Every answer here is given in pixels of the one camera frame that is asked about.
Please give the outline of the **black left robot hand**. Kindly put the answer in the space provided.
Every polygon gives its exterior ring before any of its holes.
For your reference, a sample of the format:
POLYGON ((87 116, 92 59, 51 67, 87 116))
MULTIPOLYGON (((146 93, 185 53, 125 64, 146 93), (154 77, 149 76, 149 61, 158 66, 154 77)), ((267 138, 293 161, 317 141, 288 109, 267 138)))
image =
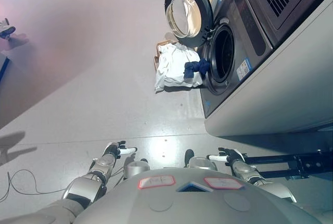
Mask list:
POLYGON ((121 155, 129 155, 137 152, 136 147, 126 147, 126 141, 109 143, 102 156, 112 155, 115 159, 120 159, 121 155))

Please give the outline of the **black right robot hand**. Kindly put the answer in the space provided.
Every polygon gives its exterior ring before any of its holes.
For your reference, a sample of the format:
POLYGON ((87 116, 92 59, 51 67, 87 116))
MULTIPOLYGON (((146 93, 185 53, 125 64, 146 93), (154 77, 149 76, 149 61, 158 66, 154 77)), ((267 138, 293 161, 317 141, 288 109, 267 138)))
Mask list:
POLYGON ((220 161, 224 163, 228 163, 228 165, 232 166, 234 162, 241 161, 245 163, 245 159, 243 154, 237 149, 229 149, 224 147, 218 148, 218 155, 207 155, 207 159, 210 161, 220 161))

